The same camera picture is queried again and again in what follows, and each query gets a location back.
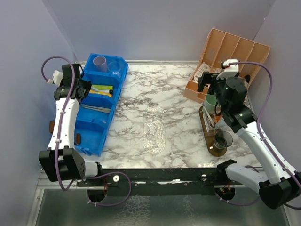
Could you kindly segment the green plastic cup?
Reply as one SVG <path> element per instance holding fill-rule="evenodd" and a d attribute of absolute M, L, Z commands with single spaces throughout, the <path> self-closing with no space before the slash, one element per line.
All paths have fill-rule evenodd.
<path fill-rule="evenodd" d="M 207 110 L 209 114 L 215 114 L 216 103 L 217 99 L 215 95 L 206 94 L 202 112 L 205 113 Z"/>

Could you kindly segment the dark blue plastic cup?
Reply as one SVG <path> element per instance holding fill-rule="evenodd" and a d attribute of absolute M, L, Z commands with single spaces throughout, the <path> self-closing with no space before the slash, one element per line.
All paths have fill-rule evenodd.
<path fill-rule="evenodd" d="M 219 131 L 214 136 L 214 140 L 211 143 L 210 150 L 223 150 L 228 148 L 233 143 L 233 137 L 226 131 Z"/>

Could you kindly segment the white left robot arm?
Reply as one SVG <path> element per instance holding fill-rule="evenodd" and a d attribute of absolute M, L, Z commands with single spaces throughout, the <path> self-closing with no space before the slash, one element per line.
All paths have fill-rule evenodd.
<path fill-rule="evenodd" d="M 91 82 L 83 80 L 80 64 L 73 64 L 75 82 L 71 97 L 68 93 L 71 87 L 72 71 L 69 64 L 62 66 L 63 78 L 58 83 L 54 92 L 56 104 L 56 117 L 52 137 L 47 150 L 39 152 L 39 162 L 42 165 L 48 179 L 56 182 L 57 175 L 55 163 L 57 162 L 61 180 L 83 179 L 98 186 L 103 182 L 104 174 L 97 162 L 86 162 L 75 150 L 76 136 L 75 124 L 81 101 L 88 96 Z"/>

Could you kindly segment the clear square toothbrush holder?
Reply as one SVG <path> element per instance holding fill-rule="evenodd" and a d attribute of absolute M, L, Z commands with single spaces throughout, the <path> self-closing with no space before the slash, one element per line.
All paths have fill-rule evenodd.
<path fill-rule="evenodd" d="M 205 127 L 203 131 L 206 136 L 214 136 L 217 132 L 226 131 L 228 128 L 222 116 L 203 113 L 203 120 Z"/>

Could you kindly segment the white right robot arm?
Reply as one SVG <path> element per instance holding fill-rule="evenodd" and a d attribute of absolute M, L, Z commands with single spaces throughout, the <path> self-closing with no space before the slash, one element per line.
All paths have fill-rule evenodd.
<path fill-rule="evenodd" d="M 215 95 L 225 123 L 250 148 L 265 174 L 239 165 L 234 160 L 219 164 L 216 179 L 221 184 L 239 182 L 256 191 L 271 209 L 285 205 L 301 194 L 301 174 L 275 149 L 260 126 L 257 117 L 245 103 L 247 88 L 237 77 L 220 78 L 217 73 L 204 72 L 198 80 L 198 91 L 209 85 L 208 94 Z"/>

